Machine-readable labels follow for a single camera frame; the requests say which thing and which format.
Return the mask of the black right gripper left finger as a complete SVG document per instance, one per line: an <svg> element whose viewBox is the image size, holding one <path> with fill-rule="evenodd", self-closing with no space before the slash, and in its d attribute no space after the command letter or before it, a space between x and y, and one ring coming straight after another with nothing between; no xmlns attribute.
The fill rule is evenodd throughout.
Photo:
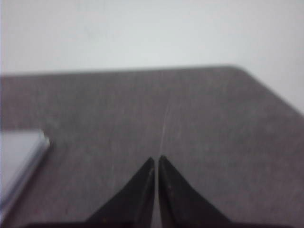
<svg viewBox="0 0 304 228"><path fill-rule="evenodd" d="M155 161L148 160L127 184L86 222L104 227L150 228L155 197Z"/></svg>

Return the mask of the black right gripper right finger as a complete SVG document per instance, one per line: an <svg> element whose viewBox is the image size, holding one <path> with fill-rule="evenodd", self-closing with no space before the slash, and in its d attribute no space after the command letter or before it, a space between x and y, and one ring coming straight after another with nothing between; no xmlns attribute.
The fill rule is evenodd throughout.
<svg viewBox="0 0 304 228"><path fill-rule="evenodd" d="M164 228L222 228L233 224L202 197L164 155L159 159L158 179Z"/></svg>

